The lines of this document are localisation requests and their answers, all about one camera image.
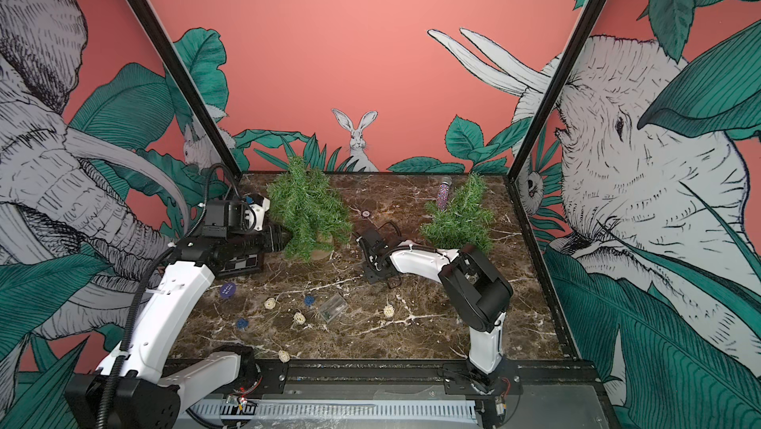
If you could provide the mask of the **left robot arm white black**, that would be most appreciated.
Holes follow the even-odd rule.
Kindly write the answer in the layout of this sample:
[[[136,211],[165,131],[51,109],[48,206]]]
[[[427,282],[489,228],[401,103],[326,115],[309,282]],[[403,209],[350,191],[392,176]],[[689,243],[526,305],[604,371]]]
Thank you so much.
[[[252,349],[229,345],[171,375],[164,365],[180,330],[216,278],[241,276],[232,261],[281,252],[291,233],[268,221],[271,203],[261,194],[205,197],[198,221],[160,253],[142,276],[122,340],[90,375],[74,376],[65,400],[79,428],[172,428],[178,417],[233,385],[247,403],[264,371]]]

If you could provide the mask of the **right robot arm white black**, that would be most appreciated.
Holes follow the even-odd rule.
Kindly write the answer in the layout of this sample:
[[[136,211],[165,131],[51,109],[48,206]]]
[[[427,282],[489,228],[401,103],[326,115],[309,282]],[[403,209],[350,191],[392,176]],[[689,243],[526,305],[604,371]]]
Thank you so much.
[[[517,365],[503,355],[503,322],[513,296],[511,284],[476,246],[437,249],[384,237],[371,227],[356,233],[365,279],[389,282],[403,275],[421,276],[441,284],[459,318],[468,325],[470,350],[462,365],[446,365],[441,377],[449,393],[473,397],[520,395]]]

